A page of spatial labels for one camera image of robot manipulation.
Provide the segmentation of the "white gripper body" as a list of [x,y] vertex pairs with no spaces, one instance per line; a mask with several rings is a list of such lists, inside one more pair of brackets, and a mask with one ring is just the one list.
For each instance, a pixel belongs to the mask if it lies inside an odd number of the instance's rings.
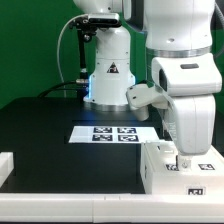
[[152,78],[168,101],[163,124],[182,155],[203,155],[211,147],[222,78],[211,53],[189,58],[152,60]]

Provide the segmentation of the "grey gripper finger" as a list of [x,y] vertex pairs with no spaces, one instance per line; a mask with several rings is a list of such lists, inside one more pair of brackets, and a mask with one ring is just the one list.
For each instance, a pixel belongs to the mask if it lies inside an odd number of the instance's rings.
[[178,154],[176,157],[177,167],[180,171],[189,171],[191,169],[191,157]]

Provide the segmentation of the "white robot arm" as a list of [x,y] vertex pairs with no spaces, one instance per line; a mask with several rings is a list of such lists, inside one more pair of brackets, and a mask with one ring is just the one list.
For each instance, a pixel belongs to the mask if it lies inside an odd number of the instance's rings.
[[222,78],[211,53],[211,21],[216,0],[123,0],[129,26],[146,33],[147,73],[151,87],[127,90],[129,105],[140,117],[158,109],[178,154],[177,167],[192,167],[208,153],[215,120],[214,95]]

